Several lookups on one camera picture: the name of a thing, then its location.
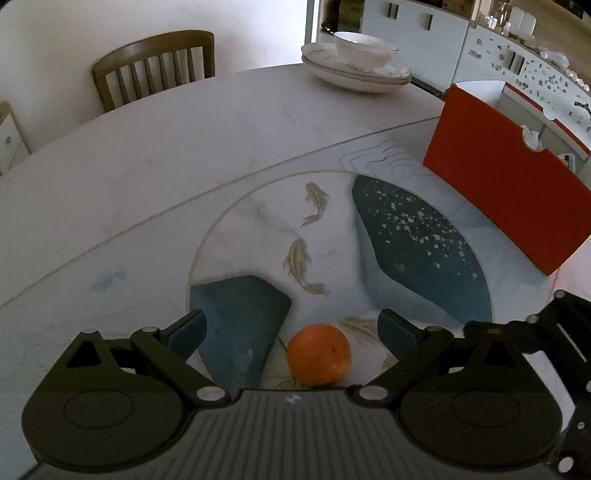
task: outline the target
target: orange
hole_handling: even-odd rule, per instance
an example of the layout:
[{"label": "orange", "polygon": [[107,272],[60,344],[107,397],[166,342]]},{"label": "orange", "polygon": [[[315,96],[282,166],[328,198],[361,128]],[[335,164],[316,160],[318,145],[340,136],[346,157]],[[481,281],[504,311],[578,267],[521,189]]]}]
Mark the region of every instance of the orange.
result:
[{"label": "orange", "polygon": [[286,357],[298,381],[307,387],[321,387],[345,376],[351,366],[351,346],[338,328],[318,323],[293,336]]}]

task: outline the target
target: white logo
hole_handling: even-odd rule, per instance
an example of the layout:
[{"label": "white logo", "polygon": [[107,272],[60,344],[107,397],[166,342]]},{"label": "white logo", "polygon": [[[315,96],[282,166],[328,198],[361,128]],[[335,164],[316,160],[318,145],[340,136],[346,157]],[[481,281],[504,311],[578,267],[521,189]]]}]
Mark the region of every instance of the white logo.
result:
[{"label": "white logo", "polygon": [[301,397],[299,395],[294,394],[291,397],[286,397],[285,400],[293,405],[293,404],[301,402]]}]

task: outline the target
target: marble tabletop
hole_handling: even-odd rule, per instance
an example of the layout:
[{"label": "marble tabletop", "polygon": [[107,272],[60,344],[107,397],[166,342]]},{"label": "marble tabletop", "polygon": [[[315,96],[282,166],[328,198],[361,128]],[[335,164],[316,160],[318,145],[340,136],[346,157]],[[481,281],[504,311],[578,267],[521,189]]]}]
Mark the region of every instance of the marble tabletop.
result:
[{"label": "marble tabletop", "polygon": [[[546,277],[422,165],[442,106],[274,67],[132,103],[0,179],[0,479],[33,466],[22,408],[81,330],[118,338],[199,307],[189,364],[231,391],[298,388],[283,346],[311,323],[345,333],[341,384],[364,383],[396,361],[383,308],[459,334],[557,288],[591,298],[591,241]],[[566,423],[560,380],[528,360]]]}]

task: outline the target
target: stack of plates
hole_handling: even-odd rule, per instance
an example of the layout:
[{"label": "stack of plates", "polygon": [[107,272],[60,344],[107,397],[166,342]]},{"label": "stack of plates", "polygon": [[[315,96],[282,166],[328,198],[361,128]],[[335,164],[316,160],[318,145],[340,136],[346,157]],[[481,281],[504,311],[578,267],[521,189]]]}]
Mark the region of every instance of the stack of plates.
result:
[{"label": "stack of plates", "polygon": [[318,78],[350,90],[390,92],[410,83],[413,78],[411,71],[397,65],[395,60],[371,72],[356,69],[339,57],[332,43],[308,43],[301,52],[302,61]]}]

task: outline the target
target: wooden chair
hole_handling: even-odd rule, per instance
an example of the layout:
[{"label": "wooden chair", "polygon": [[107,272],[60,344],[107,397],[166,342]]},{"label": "wooden chair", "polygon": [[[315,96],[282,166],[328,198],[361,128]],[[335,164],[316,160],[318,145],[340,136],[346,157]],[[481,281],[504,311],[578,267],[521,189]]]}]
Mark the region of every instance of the wooden chair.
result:
[{"label": "wooden chair", "polygon": [[153,95],[156,93],[156,88],[148,59],[150,57],[158,57],[158,69],[160,71],[162,89],[168,90],[169,83],[164,66],[163,54],[172,54],[175,83],[173,87],[180,86],[183,84],[183,81],[181,78],[177,52],[179,50],[187,51],[189,82],[195,82],[195,69],[191,49],[199,47],[203,49],[203,73],[205,78],[215,76],[213,33],[204,30],[184,30],[156,35],[155,37],[145,38],[125,45],[102,57],[92,67],[92,78],[95,81],[96,89],[99,92],[100,101],[103,104],[105,112],[115,110],[113,97],[106,80],[106,76],[109,73],[116,72],[121,98],[123,104],[127,105],[129,103],[129,95],[121,72],[123,67],[129,67],[129,74],[131,75],[135,97],[139,100],[143,98],[144,95],[142,94],[138,73],[135,68],[136,62],[143,62],[144,73],[148,83],[148,95]]}]

